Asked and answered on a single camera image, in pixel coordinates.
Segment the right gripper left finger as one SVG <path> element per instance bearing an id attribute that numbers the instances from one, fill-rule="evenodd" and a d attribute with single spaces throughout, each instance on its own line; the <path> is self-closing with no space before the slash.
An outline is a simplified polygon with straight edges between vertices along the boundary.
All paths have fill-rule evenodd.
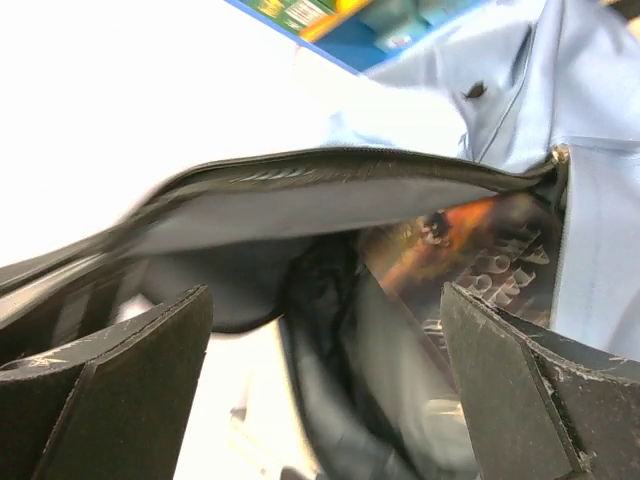
<path id="1" fill-rule="evenodd" d="M 2 478 L 172 478 L 211 326 L 198 286 L 3 365 Z"/>

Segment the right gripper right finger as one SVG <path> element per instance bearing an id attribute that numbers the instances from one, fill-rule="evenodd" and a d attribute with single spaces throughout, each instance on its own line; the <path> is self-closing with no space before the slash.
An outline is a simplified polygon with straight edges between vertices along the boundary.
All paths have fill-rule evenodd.
<path id="1" fill-rule="evenodd" d="M 639 364 L 448 283 L 441 320 L 483 479 L 636 479 Z"/>

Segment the dark two cities book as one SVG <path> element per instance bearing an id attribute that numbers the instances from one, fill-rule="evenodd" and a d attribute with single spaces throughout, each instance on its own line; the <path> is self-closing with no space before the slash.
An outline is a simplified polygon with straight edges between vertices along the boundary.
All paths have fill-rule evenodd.
<path id="1" fill-rule="evenodd" d="M 382 289 L 423 330 L 429 354 L 447 365 L 440 320 L 444 284 L 548 327 L 560 233 L 561 222 L 546 202 L 512 193 L 371 228 L 359 249 Z"/>

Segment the blue student backpack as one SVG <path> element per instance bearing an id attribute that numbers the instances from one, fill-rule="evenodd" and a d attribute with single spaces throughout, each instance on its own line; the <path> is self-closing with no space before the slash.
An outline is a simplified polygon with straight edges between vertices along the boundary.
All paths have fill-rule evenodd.
<path id="1" fill-rule="evenodd" d="M 1 475 L 169 479 L 214 334 L 273 325 L 283 479 L 639 475 L 635 1 L 494 1 L 328 145 L 190 167 L 1 268 Z"/>

